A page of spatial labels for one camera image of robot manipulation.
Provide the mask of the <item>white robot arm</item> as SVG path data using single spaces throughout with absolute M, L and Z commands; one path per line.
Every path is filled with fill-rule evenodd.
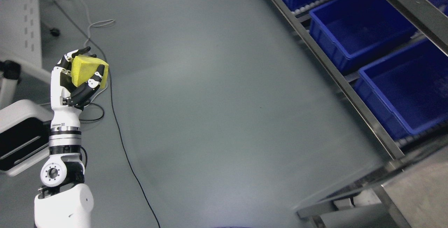
M 85 183 L 80 127 L 51 128 L 48 149 L 34 200 L 35 227 L 91 228 L 94 198 Z

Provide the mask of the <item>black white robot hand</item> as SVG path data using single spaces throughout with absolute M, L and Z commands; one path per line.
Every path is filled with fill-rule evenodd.
M 105 66 L 100 65 L 95 72 L 80 86 L 72 82 L 72 62 L 77 56 L 86 56 L 91 47 L 74 50 L 64 54 L 51 72 L 50 104 L 54 112 L 51 129 L 62 127 L 80 128 L 79 115 L 85 105 L 100 89 Z

